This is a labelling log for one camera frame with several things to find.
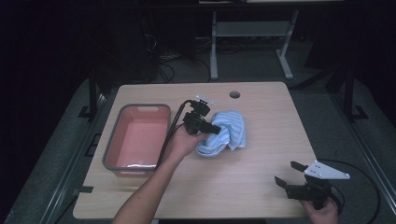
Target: crumpled towel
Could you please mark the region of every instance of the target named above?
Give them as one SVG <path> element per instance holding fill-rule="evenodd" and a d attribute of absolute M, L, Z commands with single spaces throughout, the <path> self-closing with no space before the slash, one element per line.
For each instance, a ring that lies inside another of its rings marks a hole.
<path fill-rule="evenodd" d="M 210 134 L 198 143 L 195 151 L 205 157 L 214 157 L 227 147 L 231 150 L 245 147 L 245 121 L 239 111 L 220 111 L 213 115 L 211 123 L 221 128 L 219 134 Z"/>

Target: human hand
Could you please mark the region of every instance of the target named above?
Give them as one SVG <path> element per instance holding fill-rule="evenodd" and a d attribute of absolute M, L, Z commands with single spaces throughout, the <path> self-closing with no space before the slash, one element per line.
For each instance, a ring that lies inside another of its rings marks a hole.
<path fill-rule="evenodd" d="M 165 158 L 182 161 L 183 158 L 195 150 L 196 145 L 207 137 L 207 133 L 190 135 L 182 124 L 177 127 L 167 147 Z"/>
<path fill-rule="evenodd" d="M 323 208 L 316 210 L 312 202 L 300 201 L 313 224 L 337 224 L 338 210 L 331 198 L 323 204 Z"/>

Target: cloth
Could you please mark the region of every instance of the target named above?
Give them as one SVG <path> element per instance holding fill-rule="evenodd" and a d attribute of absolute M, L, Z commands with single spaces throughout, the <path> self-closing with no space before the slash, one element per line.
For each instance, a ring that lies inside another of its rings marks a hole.
<path fill-rule="evenodd" d="M 245 147 L 246 130 L 245 121 L 239 111 L 220 111 L 213 115 L 211 123 L 221 128 L 219 134 L 210 134 L 206 139 L 197 144 L 195 151 L 201 156 L 214 157 L 226 148 L 234 150 Z"/>

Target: forearm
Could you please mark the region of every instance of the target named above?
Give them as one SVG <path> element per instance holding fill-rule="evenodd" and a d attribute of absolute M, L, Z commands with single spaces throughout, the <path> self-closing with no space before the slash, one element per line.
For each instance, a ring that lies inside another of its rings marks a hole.
<path fill-rule="evenodd" d="M 113 223 L 150 223 L 181 159 L 165 160 L 157 171 L 124 203 Z"/>

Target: gray carpet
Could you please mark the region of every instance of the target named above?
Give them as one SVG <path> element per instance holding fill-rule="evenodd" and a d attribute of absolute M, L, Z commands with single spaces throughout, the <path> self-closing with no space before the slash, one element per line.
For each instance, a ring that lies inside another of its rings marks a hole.
<path fill-rule="evenodd" d="M 265 42 L 260 47 L 243 46 L 239 52 L 220 54 L 218 60 L 219 80 L 217 82 L 235 81 L 283 81 L 293 86 L 312 77 L 319 72 L 316 69 L 304 68 L 304 62 L 311 43 L 292 42 L 287 58 L 295 78 L 286 80 L 276 59 L 275 49 L 279 42 Z M 197 57 L 208 64 L 208 53 L 198 54 Z M 175 60 L 168 65 L 175 70 L 175 83 L 206 82 L 207 67 L 202 62 L 189 60 Z M 347 161 L 358 166 L 368 175 L 372 175 L 359 145 L 348 129 L 348 123 L 343 119 L 333 97 L 340 97 L 342 93 L 331 95 L 324 89 L 328 78 L 314 83 L 301 91 L 290 91 L 293 102 L 303 122 L 308 138 L 318 158 Z M 153 81 L 162 83 L 160 76 Z M 77 220 L 73 218 L 74 190 L 79 189 L 89 168 L 91 157 L 85 157 L 85 150 L 105 125 L 107 114 L 114 100 L 116 90 L 106 96 L 99 114 L 93 122 L 78 118 L 78 113 L 84 105 L 89 104 L 88 83 L 81 84 L 74 98 L 67 107 L 57 129 L 49 140 L 39 162 L 26 182 L 18 200 L 13 206 L 13 217 L 8 223 L 44 223 L 42 217 L 47 214 L 46 209 L 59 181 L 62 179 L 67 165 L 73 155 L 81 155 L 73 161 L 75 172 L 70 176 L 70 186 L 64 189 L 59 208 L 53 212 L 54 218 L 61 217 L 59 223 L 110 223 L 111 220 Z M 361 130 L 365 140 L 373 150 L 375 157 L 381 164 L 384 172 L 391 181 L 396 181 L 394 159 L 396 148 L 396 131 L 391 126 L 381 110 L 375 105 L 370 92 L 356 82 L 355 103 L 363 107 L 369 119 L 358 120 L 356 126 Z M 355 169 L 336 162 L 329 162 L 331 166 L 351 174 L 348 181 L 333 181 L 345 195 L 346 204 L 340 216 L 340 223 L 366 223 L 375 212 L 376 196 L 374 188 L 368 179 Z M 387 201 L 381 198 L 381 209 L 374 223 L 396 223 L 396 216 L 391 211 Z M 254 220 L 255 223 L 264 223 L 263 220 Z M 295 219 L 267 219 L 266 223 L 309 223 L 307 218 Z"/>

